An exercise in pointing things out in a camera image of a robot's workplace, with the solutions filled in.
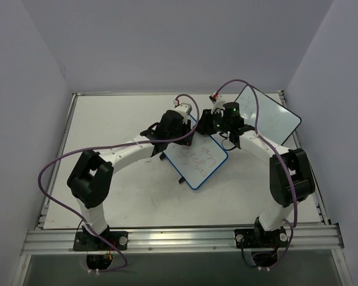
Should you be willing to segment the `blue-framed whiteboard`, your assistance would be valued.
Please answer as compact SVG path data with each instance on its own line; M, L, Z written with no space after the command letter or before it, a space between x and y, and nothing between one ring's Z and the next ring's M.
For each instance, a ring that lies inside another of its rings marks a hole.
M163 153L181 180L193 190L199 189L229 157L213 137L197 132L190 146L171 143Z

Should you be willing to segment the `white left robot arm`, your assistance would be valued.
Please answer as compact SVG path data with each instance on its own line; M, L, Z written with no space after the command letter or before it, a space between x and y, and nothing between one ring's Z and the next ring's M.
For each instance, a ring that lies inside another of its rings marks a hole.
M82 152L67 186L79 203L84 229L89 233L87 243L93 249L101 250L109 241L103 201L109 194L113 174L136 161L162 153L173 139L190 132L191 110L188 104L180 104L166 111L160 122L142 131L128 145Z

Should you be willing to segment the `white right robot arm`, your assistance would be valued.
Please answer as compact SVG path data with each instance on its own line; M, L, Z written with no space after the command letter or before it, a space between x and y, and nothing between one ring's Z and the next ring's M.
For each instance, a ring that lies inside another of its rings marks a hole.
M196 131L202 135L224 133L235 148L268 164L270 199L257 217L253 231L258 245L272 242L274 231L283 226L291 213L293 226L297 225L298 204L315 192L310 163L303 149L286 148L260 134L256 125L245 123L236 102L204 109Z

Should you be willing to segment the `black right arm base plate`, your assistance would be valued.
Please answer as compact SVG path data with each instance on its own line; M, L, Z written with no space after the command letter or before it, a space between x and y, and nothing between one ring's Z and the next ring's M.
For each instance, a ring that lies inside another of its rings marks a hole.
M284 228L275 231L258 231L254 228L234 230L236 247L243 248L276 248L286 247L288 236Z

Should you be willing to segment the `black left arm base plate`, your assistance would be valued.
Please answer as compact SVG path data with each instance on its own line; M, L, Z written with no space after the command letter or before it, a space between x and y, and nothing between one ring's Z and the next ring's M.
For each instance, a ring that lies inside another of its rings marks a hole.
M128 232L105 230L102 237L118 250L126 250L128 245ZM86 229L78 231L73 241L73 251L106 251L110 246L103 240L91 235Z

